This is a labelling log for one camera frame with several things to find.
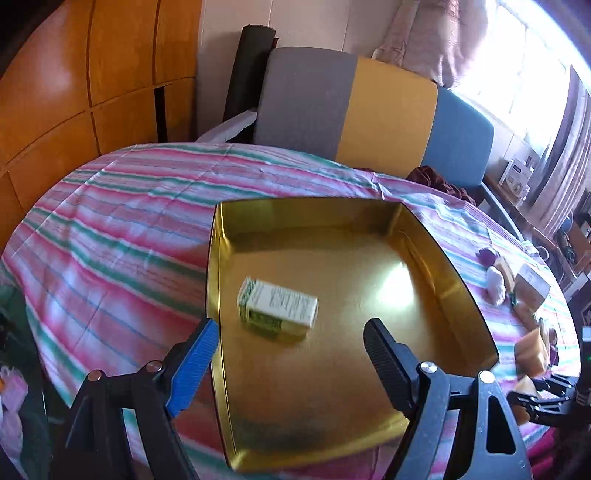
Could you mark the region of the orange wooden wardrobe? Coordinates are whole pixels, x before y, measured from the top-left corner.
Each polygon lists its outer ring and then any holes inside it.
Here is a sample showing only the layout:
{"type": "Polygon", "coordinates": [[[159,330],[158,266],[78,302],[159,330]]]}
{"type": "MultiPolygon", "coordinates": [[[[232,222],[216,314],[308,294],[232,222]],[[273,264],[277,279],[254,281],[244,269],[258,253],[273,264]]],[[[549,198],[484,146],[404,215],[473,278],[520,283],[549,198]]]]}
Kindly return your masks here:
{"type": "Polygon", "coordinates": [[[1,236],[77,167],[197,135],[198,1],[66,1],[1,79],[1,236]]]}

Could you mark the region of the gold tin tray box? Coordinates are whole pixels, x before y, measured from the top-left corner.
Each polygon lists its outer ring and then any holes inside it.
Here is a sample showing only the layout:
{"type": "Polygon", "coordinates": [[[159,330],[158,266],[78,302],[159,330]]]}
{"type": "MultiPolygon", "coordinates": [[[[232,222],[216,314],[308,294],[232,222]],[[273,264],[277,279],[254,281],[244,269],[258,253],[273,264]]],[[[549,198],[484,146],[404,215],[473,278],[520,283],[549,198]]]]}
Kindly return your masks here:
{"type": "Polygon", "coordinates": [[[398,202],[222,202],[206,292],[206,313],[221,335],[211,364],[218,421],[226,461],[238,473],[331,461],[404,434],[407,419],[363,347],[372,318],[451,374],[472,376],[499,359],[467,285],[398,202]],[[274,336],[243,324],[238,292],[246,278],[317,298],[311,331],[274,336]]]}

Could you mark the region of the white plastic bag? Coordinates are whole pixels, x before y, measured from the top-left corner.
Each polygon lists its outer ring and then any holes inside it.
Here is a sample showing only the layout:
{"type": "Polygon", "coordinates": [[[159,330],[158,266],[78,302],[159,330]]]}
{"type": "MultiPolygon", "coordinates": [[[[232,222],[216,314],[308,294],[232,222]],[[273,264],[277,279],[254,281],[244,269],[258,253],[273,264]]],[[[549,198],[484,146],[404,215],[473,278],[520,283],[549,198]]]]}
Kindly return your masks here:
{"type": "Polygon", "coordinates": [[[493,305],[501,305],[506,297],[505,280],[502,273],[494,266],[486,272],[486,290],[493,305]]]}

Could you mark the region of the yellow sponge block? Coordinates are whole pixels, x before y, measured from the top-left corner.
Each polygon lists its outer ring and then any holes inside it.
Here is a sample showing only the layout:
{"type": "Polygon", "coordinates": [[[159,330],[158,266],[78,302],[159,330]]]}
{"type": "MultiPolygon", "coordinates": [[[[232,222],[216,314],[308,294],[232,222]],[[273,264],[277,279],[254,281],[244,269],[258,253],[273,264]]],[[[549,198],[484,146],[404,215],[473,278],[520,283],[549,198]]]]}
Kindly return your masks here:
{"type": "Polygon", "coordinates": [[[544,375],[549,367],[549,350],[540,328],[517,341],[514,354],[518,370],[530,378],[544,375]]]}

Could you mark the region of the pink curtain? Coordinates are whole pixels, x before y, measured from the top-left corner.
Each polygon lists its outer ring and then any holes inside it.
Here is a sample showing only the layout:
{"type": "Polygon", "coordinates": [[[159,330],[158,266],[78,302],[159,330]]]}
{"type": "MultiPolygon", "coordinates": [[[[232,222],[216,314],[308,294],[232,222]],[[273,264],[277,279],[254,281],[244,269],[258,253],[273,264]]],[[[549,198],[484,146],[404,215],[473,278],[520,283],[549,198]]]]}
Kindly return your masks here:
{"type": "Polygon", "coordinates": [[[487,28],[484,1],[403,1],[372,58],[450,89],[463,77],[487,28]]]}

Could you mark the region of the green white medicine box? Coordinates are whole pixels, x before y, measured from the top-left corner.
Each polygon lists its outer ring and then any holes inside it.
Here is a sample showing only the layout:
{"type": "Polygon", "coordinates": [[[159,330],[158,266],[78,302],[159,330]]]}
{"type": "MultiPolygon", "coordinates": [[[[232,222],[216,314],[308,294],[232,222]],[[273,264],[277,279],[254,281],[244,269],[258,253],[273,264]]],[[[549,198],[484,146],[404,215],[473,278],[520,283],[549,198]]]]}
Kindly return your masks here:
{"type": "Polygon", "coordinates": [[[246,277],[238,291],[238,317],[246,326],[274,336],[301,339],[315,326],[318,298],[246,277]]]}

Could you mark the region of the dark red cloth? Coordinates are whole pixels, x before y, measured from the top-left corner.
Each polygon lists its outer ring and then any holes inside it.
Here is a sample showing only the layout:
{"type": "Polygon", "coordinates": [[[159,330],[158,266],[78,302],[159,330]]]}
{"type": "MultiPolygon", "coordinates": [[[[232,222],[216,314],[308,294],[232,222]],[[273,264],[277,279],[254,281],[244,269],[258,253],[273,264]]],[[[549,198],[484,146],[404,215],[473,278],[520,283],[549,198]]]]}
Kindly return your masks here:
{"type": "Polygon", "coordinates": [[[406,177],[408,181],[430,187],[434,190],[446,193],[455,198],[461,199],[476,206],[475,200],[469,195],[466,189],[449,183],[436,170],[430,166],[419,166],[412,170],[406,177]]]}

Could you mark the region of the striped bed sheet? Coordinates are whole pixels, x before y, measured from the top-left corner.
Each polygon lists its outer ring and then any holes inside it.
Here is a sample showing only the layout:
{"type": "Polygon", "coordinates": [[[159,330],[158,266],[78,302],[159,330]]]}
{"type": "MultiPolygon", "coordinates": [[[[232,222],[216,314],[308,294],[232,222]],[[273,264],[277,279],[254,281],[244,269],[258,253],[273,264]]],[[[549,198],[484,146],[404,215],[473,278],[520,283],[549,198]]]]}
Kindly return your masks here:
{"type": "MultiPolygon", "coordinates": [[[[238,144],[135,145],[90,161],[55,183],[26,213],[1,257],[1,310],[26,322],[60,396],[71,402],[86,375],[128,374],[183,342],[206,313],[212,222],[222,202],[361,198],[404,204],[467,285],[499,353],[504,388],[518,381],[514,346],[526,327],[505,299],[493,305],[477,258],[494,249],[513,273],[524,264],[549,284],[539,316],[557,330],[564,374],[579,347],[564,295],[535,247],[474,205],[384,173],[315,155],[238,144]]],[[[229,467],[211,376],[175,425],[204,479],[376,479],[400,438],[290,470],[229,467]]]]}

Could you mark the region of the white appliance box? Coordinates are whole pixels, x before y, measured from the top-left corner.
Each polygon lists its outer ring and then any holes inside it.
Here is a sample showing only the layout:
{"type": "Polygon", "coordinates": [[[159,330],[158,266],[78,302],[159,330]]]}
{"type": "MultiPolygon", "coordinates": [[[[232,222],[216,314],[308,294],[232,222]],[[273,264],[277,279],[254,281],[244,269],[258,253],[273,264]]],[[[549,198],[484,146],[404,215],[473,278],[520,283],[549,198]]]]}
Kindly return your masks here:
{"type": "Polygon", "coordinates": [[[534,169],[520,159],[513,159],[500,179],[500,186],[517,200],[523,200],[530,191],[529,181],[534,169]]]}

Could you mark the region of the brown cardboard box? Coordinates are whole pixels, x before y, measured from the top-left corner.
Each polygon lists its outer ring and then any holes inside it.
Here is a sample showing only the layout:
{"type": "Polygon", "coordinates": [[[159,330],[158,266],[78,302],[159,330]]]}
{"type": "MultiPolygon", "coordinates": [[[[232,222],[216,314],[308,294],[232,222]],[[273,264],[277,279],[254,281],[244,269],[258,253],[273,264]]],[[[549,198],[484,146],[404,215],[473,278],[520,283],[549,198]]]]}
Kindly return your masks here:
{"type": "Polygon", "coordinates": [[[547,299],[550,284],[532,267],[524,264],[516,278],[514,293],[518,301],[536,312],[547,299]]]}

